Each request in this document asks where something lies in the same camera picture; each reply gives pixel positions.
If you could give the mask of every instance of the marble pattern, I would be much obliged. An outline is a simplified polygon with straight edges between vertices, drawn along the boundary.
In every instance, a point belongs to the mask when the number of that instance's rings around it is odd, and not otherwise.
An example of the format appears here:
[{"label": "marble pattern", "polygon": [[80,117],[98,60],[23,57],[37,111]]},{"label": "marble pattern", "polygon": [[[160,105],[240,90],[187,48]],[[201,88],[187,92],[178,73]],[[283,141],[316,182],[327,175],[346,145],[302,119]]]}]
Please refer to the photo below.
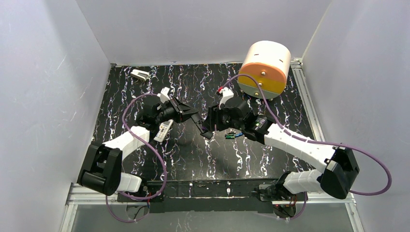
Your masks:
[{"label": "marble pattern", "polygon": [[[107,81],[93,140],[105,142],[125,132],[121,122],[124,109],[142,93],[159,93],[170,87],[175,96],[200,111],[205,119],[207,108],[219,102],[215,93],[226,80],[238,73],[241,64],[204,64],[175,66],[113,67]],[[130,72],[138,68],[150,72],[151,79],[139,81]],[[236,95],[236,81],[230,84]],[[263,102],[243,95],[254,111],[268,113]],[[129,111],[127,122],[132,125],[144,100]],[[304,136],[313,138],[292,72],[289,73],[285,91],[270,107],[282,124]],[[225,131],[216,132],[211,140],[200,136],[191,120],[174,124],[165,141],[151,144],[162,154],[168,179],[201,180],[229,178],[279,178],[284,171],[306,171],[312,166],[277,148],[262,145],[239,137],[225,140]],[[123,161],[123,171],[137,174],[148,180],[163,180],[163,171],[155,154],[143,146]]]}]

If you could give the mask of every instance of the remote control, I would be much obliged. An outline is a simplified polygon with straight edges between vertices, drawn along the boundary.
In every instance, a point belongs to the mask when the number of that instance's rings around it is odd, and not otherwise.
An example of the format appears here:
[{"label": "remote control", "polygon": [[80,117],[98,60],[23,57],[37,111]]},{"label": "remote control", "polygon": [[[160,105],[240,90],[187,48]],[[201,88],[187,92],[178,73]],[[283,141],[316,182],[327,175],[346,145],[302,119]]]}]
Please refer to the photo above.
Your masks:
[{"label": "remote control", "polygon": [[160,131],[157,133],[157,135],[155,136],[154,140],[157,142],[162,143],[165,139],[166,134],[168,133],[169,129],[171,129],[172,123],[174,121],[168,120],[166,122],[161,123],[160,125]]}]

